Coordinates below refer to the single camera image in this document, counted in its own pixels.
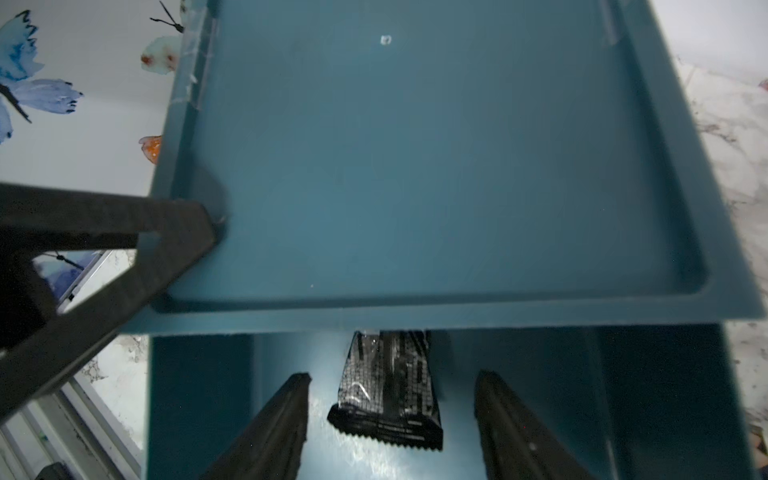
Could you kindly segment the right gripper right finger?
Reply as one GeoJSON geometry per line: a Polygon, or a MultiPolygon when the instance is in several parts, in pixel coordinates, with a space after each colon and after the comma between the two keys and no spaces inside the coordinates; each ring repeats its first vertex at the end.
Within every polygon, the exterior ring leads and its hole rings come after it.
{"type": "Polygon", "coordinates": [[[593,477],[499,374],[487,370],[479,372],[475,383],[474,413],[489,479],[593,477]]]}

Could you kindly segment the teal top drawer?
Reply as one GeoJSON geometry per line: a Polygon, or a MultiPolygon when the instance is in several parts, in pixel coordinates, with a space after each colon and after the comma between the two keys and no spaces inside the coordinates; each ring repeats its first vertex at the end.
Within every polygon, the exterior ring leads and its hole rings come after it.
{"type": "Polygon", "coordinates": [[[482,479],[474,386],[498,373],[599,479],[752,479],[756,473],[717,325],[447,330],[429,366],[444,446],[343,435],[327,421],[351,332],[156,337],[148,479],[196,479],[287,378],[307,373],[302,479],[482,479]]]}

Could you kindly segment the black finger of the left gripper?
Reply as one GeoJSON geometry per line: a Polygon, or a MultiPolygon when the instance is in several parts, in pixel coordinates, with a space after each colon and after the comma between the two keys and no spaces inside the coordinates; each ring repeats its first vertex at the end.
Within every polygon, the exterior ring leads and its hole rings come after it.
{"type": "Polygon", "coordinates": [[[211,218],[198,202],[2,185],[2,419],[60,388],[215,243],[211,218]],[[58,312],[34,268],[36,256],[133,248],[147,233],[158,236],[149,257],[58,312]]]}

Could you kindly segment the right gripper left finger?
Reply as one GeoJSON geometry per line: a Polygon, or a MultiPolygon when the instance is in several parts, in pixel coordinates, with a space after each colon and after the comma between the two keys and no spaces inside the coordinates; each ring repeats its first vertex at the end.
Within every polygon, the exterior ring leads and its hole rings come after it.
{"type": "Polygon", "coordinates": [[[203,479],[286,479],[298,476],[309,418],[307,373],[291,375],[203,479]]]}

